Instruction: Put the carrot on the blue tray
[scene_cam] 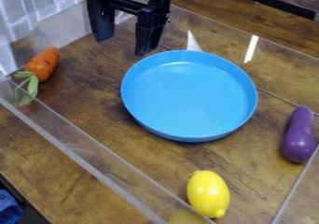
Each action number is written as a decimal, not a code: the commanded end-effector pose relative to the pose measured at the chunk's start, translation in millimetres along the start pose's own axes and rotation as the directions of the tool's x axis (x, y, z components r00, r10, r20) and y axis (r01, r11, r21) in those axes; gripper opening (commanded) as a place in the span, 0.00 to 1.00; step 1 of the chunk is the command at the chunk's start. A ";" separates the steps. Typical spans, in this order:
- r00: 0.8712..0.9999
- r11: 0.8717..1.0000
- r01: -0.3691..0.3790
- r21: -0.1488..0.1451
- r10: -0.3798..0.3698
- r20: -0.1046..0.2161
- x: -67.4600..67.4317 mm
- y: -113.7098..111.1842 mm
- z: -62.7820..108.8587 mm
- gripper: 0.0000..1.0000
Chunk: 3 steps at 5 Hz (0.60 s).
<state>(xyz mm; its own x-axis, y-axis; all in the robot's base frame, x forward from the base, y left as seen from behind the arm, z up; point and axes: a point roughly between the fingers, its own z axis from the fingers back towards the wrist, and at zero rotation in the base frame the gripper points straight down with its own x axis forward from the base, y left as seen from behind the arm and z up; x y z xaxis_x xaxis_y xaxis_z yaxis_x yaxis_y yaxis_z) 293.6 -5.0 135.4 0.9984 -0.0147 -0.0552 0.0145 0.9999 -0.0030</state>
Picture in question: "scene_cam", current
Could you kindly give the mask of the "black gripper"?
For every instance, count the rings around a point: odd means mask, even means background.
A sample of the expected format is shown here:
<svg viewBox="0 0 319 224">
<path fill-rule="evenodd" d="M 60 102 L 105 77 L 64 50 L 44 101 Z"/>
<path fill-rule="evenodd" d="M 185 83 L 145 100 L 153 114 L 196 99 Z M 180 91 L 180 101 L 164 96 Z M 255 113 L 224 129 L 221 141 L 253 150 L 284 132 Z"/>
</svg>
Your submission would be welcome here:
<svg viewBox="0 0 319 224">
<path fill-rule="evenodd" d="M 135 54 L 157 48 L 171 0 L 85 0 L 90 31 L 97 42 L 115 34 L 115 10 L 137 16 Z"/>
</svg>

